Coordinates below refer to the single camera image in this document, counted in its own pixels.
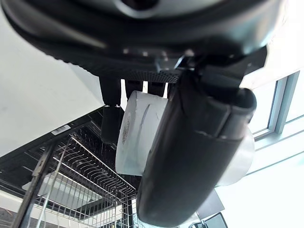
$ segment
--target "wire rack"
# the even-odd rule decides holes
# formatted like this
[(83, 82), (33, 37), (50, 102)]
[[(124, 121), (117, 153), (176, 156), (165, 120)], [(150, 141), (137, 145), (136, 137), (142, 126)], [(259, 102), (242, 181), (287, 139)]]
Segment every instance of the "wire rack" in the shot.
[[(143, 227), (133, 215), (136, 189), (97, 157), (100, 146), (80, 131), (61, 140), (35, 201), (37, 227), (46, 223), (46, 212), (79, 228)], [(44, 150), (31, 156), (38, 159)]]

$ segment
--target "white surface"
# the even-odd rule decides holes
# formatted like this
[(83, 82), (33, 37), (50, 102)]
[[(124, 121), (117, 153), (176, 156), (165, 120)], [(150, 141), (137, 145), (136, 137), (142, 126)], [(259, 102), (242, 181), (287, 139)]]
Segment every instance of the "white surface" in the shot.
[(19, 37), (2, 10), (0, 34), (0, 156), (103, 105), (68, 64)]
[(250, 130), (239, 145), (224, 174), (218, 181), (219, 186), (234, 184), (242, 179), (249, 170), (255, 155), (255, 140)]
[(304, 67), (304, 1), (284, 1), (278, 25), (268, 45), (265, 67), (245, 76), (242, 87), (257, 88)]
[(116, 171), (141, 176), (167, 99), (133, 91), (123, 115), (116, 151)]
[(216, 188), (229, 228), (302, 228), (304, 155)]
[(304, 115), (303, 95), (304, 95), (304, 69), (302, 69), (302, 71), (299, 74), (299, 78), (296, 83), (294, 96), (290, 104), (286, 122), (291, 121), (301, 115)]
[(249, 128), (254, 134), (258, 131), (268, 128), (268, 121), (274, 99), (276, 82), (270, 82), (253, 90), (256, 96), (256, 111), (253, 115)]

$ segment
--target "white wall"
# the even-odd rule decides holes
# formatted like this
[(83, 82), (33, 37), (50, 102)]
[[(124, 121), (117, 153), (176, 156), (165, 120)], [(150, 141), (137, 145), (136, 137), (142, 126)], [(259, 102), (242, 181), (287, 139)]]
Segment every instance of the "white wall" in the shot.
[(0, 156), (101, 107), (98, 88), (24, 41), (0, 10)]

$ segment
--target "dish rack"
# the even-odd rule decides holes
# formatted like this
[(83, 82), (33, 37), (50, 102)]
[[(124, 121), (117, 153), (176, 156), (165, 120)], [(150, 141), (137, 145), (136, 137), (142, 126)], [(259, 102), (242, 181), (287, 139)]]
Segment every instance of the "dish rack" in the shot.
[(109, 145), (93, 136), (94, 127), (90, 121), (26, 151), (37, 165), (32, 181), (22, 186), (26, 193), (13, 228), (28, 228), (32, 210), (40, 213), (37, 228), (45, 227), (48, 218), (56, 219), (58, 227), (144, 227), (136, 216), (137, 190), (113, 164), (103, 162)]

